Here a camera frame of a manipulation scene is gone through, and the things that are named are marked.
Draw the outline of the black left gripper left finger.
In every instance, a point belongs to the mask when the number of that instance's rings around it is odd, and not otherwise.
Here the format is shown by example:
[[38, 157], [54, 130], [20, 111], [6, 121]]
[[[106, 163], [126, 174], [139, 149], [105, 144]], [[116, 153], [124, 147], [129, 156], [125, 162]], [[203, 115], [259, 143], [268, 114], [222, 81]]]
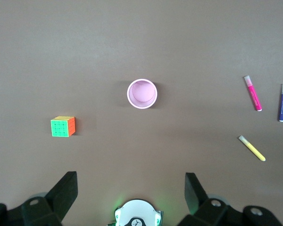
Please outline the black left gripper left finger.
[[69, 171], [44, 196], [21, 206], [25, 226], [60, 226], [78, 196], [77, 172]]

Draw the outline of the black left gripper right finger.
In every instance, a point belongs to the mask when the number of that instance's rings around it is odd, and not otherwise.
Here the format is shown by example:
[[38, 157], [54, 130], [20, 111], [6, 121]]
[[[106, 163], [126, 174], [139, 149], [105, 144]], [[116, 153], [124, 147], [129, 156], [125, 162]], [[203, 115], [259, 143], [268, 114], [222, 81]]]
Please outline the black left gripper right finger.
[[180, 226], [242, 226], [242, 213], [218, 198], [209, 198], [195, 173], [185, 174], [184, 197], [189, 214]]

